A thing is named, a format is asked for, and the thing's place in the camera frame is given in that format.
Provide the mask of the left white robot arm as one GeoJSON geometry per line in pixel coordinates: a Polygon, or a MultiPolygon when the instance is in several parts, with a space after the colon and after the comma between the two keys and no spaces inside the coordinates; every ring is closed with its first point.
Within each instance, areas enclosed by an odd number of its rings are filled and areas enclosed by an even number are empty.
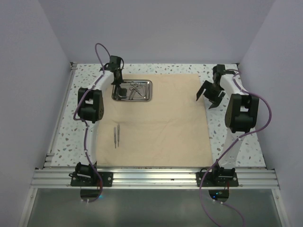
{"type": "Polygon", "coordinates": [[[104,115],[103,93],[110,85],[120,85],[123,81],[122,69],[102,70],[100,76],[88,87],[78,90],[78,104],[73,116],[75,121],[85,124],[83,150],[75,172],[85,184],[92,186],[102,181],[97,171],[96,152],[91,147],[93,136],[96,135],[93,126],[96,125],[104,115]]]}

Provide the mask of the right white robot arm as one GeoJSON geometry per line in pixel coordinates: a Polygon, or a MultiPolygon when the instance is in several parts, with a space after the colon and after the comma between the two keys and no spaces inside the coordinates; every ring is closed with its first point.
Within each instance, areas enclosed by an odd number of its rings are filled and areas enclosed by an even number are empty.
{"type": "Polygon", "coordinates": [[[236,73],[231,70],[213,73],[213,82],[205,81],[196,97],[204,95],[217,107],[225,95],[229,103],[224,117],[227,135],[223,152],[215,163],[203,173],[199,173],[201,186],[238,186],[236,159],[244,136],[252,133],[257,122],[259,97],[248,93],[237,83],[236,73]]]}

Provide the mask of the steel instrument tray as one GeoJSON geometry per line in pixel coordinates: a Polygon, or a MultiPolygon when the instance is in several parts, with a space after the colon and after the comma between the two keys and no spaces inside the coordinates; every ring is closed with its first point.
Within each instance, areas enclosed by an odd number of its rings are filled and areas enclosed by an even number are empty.
{"type": "Polygon", "coordinates": [[[145,79],[126,79],[121,85],[113,86],[112,99],[121,102],[149,102],[152,99],[152,82],[145,79]],[[141,98],[139,94],[136,93],[133,100],[128,100],[131,93],[129,90],[131,82],[142,84],[143,87],[140,88],[139,91],[146,96],[146,99],[141,98]]]}

